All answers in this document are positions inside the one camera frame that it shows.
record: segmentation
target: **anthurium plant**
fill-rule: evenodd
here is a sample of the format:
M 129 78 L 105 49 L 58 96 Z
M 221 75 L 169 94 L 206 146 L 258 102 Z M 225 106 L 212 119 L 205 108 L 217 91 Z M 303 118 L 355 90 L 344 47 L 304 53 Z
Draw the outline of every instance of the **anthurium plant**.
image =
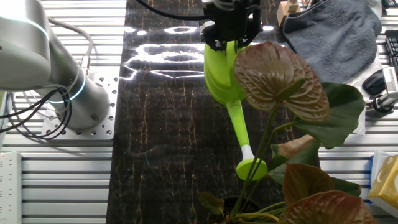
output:
M 376 223 L 359 197 L 361 187 L 358 184 L 332 178 L 310 166 L 321 145 L 327 149 L 342 146 L 357 128 L 365 107 L 362 94 L 352 86 L 321 83 L 301 57 L 272 42 L 243 50 L 235 60 L 234 75 L 249 104 L 270 112 L 270 116 L 249 170 L 250 178 L 244 181 L 233 209 L 227 212 L 224 201 L 210 192 L 197 192 L 199 202 L 220 217 L 216 224 Z M 294 120 L 272 130 L 272 120 L 282 106 L 293 112 Z M 286 128 L 297 128 L 306 135 L 271 144 L 275 134 Z M 270 153 L 268 174 L 257 180 L 245 199 L 258 169 L 258 160 Z M 285 201 L 245 213 L 257 186 L 266 178 L 282 184 Z

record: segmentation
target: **small box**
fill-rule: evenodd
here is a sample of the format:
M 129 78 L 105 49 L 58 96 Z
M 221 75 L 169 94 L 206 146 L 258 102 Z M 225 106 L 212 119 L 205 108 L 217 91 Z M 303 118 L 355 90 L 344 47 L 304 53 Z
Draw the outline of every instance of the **small box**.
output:
M 284 26 L 284 22 L 286 19 L 286 16 L 289 15 L 290 13 L 293 12 L 300 12 L 300 7 L 299 4 L 294 1 L 295 3 L 291 3 L 291 2 L 287 2 L 287 1 L 281 1 L 278 7 L 278 10 L 276 12 L 276 16 L 278 19 L 278 24 L 279 27 L 283 27 Z
M 369 191 L 368 199 L 398 218 L 398 155 L 386 159 Z

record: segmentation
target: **gray cloth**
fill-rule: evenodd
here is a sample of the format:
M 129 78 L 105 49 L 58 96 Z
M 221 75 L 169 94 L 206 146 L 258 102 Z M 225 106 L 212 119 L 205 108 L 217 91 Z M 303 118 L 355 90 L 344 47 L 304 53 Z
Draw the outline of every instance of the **gray cloth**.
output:
M 372 64 L 381 23 L 365 0 L 322 0 L 289 14 L 283 32 L 321 82 L 346 83 Z

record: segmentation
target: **green watering can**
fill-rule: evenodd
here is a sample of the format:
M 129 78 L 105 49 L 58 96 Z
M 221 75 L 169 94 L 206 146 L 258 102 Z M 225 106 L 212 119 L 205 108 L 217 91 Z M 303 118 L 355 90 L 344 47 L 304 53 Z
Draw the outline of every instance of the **green watering can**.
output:
M 254 160 L 254 155 L 250 147 L 248 131 L 242 111 L 241 102 L 245 99 L 244 91 L 234 77 L 235 59 L 243 49 L 236 50 L 233 41 L 227 43 L 226 51 L 219 52 L 212 50 L 206 44 L 205 80 L 213 98 L 227 107 L 243 155 L 242 161 L 236 167 L 236 173 L 240 179 L 246 180 Z M 253 180 L 258 180 L 266 174 L 267 165 L 264 161 L 261 161 Z

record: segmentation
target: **tissue box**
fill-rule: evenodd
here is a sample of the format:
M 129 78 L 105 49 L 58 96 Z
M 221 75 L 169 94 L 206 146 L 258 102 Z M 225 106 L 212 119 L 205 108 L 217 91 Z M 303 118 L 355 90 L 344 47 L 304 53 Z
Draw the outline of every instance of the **tissue box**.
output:
M 368 194 L 374 204 L 398 218 L 398 155 L 384 161 Z

